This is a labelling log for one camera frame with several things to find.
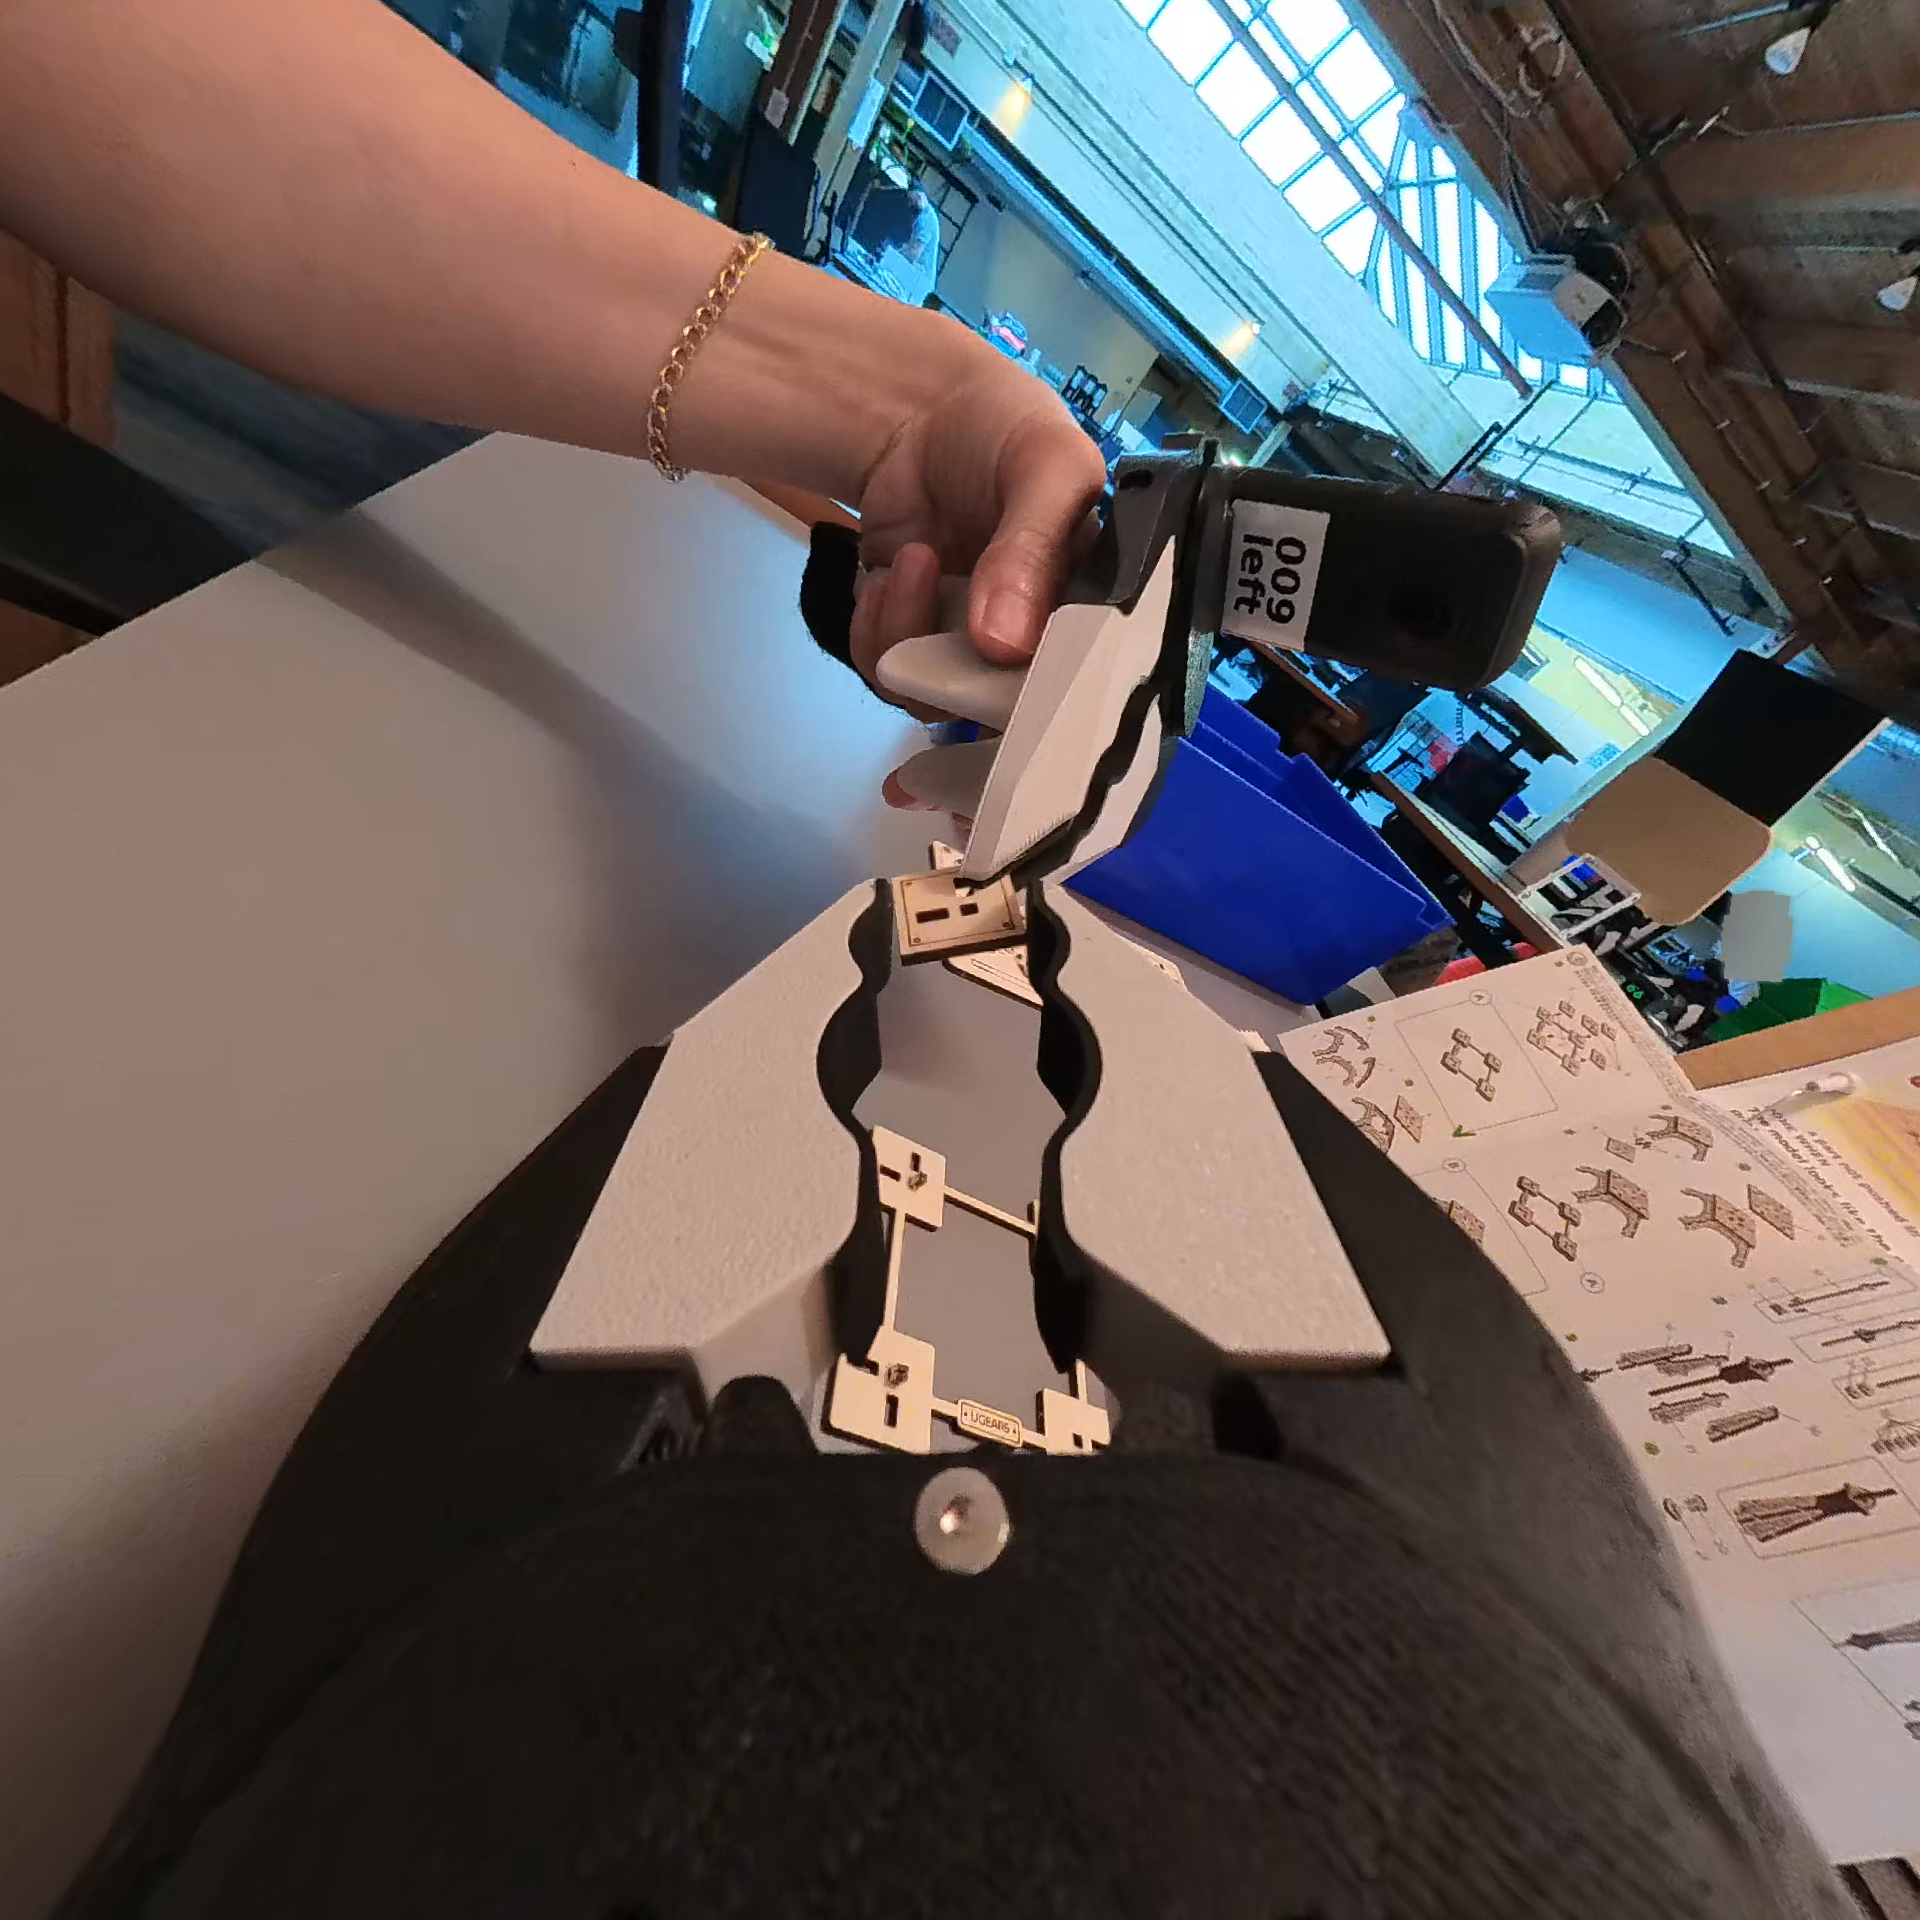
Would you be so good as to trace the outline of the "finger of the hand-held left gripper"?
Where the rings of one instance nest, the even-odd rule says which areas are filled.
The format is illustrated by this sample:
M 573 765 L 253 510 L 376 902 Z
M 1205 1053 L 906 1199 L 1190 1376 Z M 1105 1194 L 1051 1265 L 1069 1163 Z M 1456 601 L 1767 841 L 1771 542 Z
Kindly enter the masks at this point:
M 1082 805 L 1131 690 L 1167 638 L 1182 643 L 1177 560 L 1167 537 L 1130 610 L 1069 603 L 1048 619 L 974 814 L 963 877 L 1040 877 L 1032 853 Z
M 1205 632 L 1166 643 L 1161 659 L 1131 690 L 1117 736 L 1089 769 L 1082 805 L 1032 853 L 1035 876 L 1076 876 L 1135 829 L 1160 793 L 1172 745 L 1193 727 L 1205 697 Z

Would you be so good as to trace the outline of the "grey desk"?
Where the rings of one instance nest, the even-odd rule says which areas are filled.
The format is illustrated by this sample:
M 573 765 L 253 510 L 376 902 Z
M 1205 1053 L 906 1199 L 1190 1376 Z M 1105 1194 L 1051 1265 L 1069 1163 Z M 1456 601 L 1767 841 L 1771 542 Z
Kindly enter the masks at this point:
M 1332 1376 L 914 1456 L 533 1354 L 674 1029 L 967 838 L 802 560 L 494 434 L 4 693 L 4 1915 L 1332 1908 L 1254 1701 Z M 854 1115 L 1022 1215 L 1039 1034 L 894 927 Z M 906 1231 L 941 1397 L 1066 1387 L 1032 1252 Z

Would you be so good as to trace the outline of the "person's left forearm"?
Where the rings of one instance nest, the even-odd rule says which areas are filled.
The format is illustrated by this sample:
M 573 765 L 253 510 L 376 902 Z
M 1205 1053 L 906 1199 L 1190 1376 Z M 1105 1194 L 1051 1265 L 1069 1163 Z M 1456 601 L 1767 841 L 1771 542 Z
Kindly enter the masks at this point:
M 4 228 L 282 385 L 630 452 L 734 247 L 377 3 L 4 3 Z

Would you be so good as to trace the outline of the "black panel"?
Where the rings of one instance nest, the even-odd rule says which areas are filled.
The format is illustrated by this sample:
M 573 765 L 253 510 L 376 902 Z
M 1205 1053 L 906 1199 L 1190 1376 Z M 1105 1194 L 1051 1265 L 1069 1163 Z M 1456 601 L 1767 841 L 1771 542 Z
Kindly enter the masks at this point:
M 1880 723 L 1884 714 L 1842 685 L 1740 648 L 1651 756 L 1775 825 Z

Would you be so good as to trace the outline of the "blue plastic bin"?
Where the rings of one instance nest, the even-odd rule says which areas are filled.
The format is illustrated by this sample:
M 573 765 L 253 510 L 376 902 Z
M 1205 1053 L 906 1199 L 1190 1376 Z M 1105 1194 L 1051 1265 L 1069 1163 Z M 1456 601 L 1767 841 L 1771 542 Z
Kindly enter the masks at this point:
M 1336 783 L 1213 685 L 1149 817 L 1069 889 L 1291 1003 L 1453 923 Z

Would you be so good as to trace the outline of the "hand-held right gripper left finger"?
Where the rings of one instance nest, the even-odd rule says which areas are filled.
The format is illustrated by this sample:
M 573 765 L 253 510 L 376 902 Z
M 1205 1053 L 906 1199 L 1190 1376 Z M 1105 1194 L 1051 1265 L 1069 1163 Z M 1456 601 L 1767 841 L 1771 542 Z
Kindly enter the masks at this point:
M 854 1108 L 892 960 L 860 882 L 674 1029 L 533 1336 L 546 1369 L 683 1372 L 705 1400 L 777 1376 L 811 1415 L 885 1294 Z

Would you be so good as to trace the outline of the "white assembly instruction booklet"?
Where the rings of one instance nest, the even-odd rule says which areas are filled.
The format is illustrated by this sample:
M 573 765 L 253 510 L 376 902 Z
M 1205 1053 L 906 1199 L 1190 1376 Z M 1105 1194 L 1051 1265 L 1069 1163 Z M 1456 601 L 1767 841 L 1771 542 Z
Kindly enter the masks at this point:
M 1532 1304 L 1722 1631 L 1916 1743 L 1916 1263 L 1694 1090 L 1586 955 L 1278 1047 Z

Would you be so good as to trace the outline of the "yellow printed instruction sheet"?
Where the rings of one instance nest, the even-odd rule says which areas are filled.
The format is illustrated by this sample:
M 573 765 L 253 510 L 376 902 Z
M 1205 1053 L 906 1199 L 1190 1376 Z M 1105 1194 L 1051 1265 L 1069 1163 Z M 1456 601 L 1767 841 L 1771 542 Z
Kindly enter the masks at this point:
M 1916 1037 L 1813 1074 L 1715 1090 L 1761 1126 L 1861 1237 L 1916 1263 Z

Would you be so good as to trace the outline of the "wooden square base frame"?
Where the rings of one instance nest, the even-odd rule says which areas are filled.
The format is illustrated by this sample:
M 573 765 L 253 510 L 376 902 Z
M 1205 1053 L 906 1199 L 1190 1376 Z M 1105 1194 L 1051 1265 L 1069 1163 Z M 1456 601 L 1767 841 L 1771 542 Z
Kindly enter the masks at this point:
M 932 1422 L 946 1422 L 957 1437 L 989 1442 L 1010 1454 L 1048 1454 L 1048 1456 L 1094 1456 L 1114 1442 L 1114 1416 L 1089 1395 L 1089 1372 L 1073 1361 L 1066 1387 L 1039 1390 L 1039 1411 L 1032 1420 L 1000 1411 L 975 1397 L 941 1397 L 937 1395 L 937 1349 L 917 1336 L 899 1327 L 901 1296 L 901 1261 L 906 1231 L 920 1228 L 937 1233 L 946 1209 L 968 1210 L 1006 1233 L 1018 1233 L 1026 1243 L 1039 1240 L 1039 1200 L 1032 1199 L 1022 1215 L 1003 1210 L 963 1187 L 946 1182 L 946 1159 L 929 1146 L 872 1126 L 877 1203 L 888 1224 L 888 1263 L 877 1327 L 860 1354 L 840 1354 L 822 1390 L 822 1427 L 847 1442 L 864 1442 L 888 1454 L 929 1454 Z M 927 1186 L 904 1193 L 899 1171 L 906 1159 L 920 1159 Z M 914 1376 L 888 1390 L 882 1381 L 885 1361 L 910 1361 Z

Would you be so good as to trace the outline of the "person's left hand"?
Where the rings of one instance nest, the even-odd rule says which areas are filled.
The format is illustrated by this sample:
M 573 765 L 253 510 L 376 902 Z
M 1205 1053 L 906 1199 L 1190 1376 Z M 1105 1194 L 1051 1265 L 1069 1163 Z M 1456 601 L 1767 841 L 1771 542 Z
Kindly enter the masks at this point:
M 1082 542 L 1100 456 L 1056 396 L 974 333 L 768 258 L 716 333 L 712 471 L 859 512 L 847 659 L 872 693 L 910 636 L 1026 665 Z

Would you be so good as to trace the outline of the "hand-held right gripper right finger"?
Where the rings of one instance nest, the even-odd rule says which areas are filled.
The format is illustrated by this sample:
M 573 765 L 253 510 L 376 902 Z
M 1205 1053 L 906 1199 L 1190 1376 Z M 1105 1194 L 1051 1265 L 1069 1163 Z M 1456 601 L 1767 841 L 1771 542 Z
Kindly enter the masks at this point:
M 1242 1034 L 1051 882 L 1032 889 L 1040 1149 L 1035 1317 L 1056 1369 L 1207 1390 L 1367 1372 L 1390 1344 Z

